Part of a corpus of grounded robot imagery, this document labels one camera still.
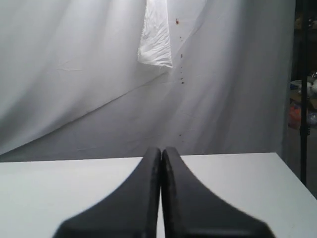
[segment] black object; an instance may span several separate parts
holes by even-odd
[[[273,238],[269,227],[208,190],[177,150],[162,156],[162,205],[166,238]]]
[[[307,44],[308,44],[308,0],[303,0],[303,69],[302,69],[302,98],[301,98],[301,182],[306,186],[307,177],[307,136],[309,126],[307,125]]]
[[[148,149],[117,190],[63,222],[54,238],[155,238],[160,156],[158,148]]]

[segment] white backdrop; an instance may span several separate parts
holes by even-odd
[[[107,104],[0,159],[282,154],[294,0],[167,0],[161,76],[137,62],[145,0],[1,4],[0,153]]]

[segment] white table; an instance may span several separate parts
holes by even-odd
[[[205,186],[267,222],[277,238],[317,237],[317,201],[275,153],[182,158]],[[140,159],[0,163],[0,237],[51,238],[63,220],[113,192]]]

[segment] black pole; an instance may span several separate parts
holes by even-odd
[[[307,125],[307,42],[308,42],[308,0],[303,0],[303,44],[302,44],[302,115],[301,115],[301,181],[306,186],[307,178],[307,136],[309,128]]]

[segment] white tabletop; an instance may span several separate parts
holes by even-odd
[[[317,237],[317,201],[275,153],[182,156],[198,179],[277,238]],[[113,192],[140,158],[0,163],[0,237],[51,238]],[[164,237],[161,205],[158,238]]]

